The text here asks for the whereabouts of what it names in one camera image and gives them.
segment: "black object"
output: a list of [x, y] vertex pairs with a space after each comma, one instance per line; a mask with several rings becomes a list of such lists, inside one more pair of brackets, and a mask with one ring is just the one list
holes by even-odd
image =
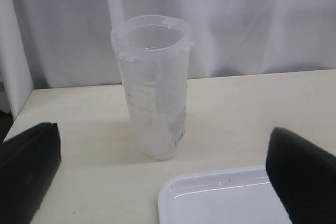
[[31, 222], [60, 161], [57, 124], [38, 124], [0, 145], [1, 224]]
[[336, 223], [335, 156], [293, 132], [275, 128], [266, 171], [292, 223]]

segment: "plastic cup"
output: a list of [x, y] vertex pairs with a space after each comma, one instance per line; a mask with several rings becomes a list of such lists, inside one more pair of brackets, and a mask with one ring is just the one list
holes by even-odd
[[157, 160], [184, 136], [190, 25], [160, 15], [132, 18], [111, 33], [140, 152]]

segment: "white backdrop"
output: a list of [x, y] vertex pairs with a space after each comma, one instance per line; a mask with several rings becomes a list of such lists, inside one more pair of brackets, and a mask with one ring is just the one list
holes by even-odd
[[35, 88], [120, 83], [110, 31], [145, 14], [191, 23], [190, 78], [336, 67], [336, 0], [13, 2]]

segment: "beige tabletop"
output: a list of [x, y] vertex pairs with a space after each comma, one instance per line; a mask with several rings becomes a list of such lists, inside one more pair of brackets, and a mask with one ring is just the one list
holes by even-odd
[[262, 165], [275, 126], [336, 154], [336, 70], [190, 80], [186, 138], [166, 162], [136, 150], [122, 86], [35, 90], [7, 138], [44, 121], [62, 164], [34, 224], [154, 224], [167, 180]]

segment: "plastic tray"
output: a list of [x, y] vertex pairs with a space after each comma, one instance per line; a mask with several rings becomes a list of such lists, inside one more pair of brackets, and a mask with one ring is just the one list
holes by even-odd
[[180, 176], [159, 194], [160, 224], [290, 224], [264, 167]]

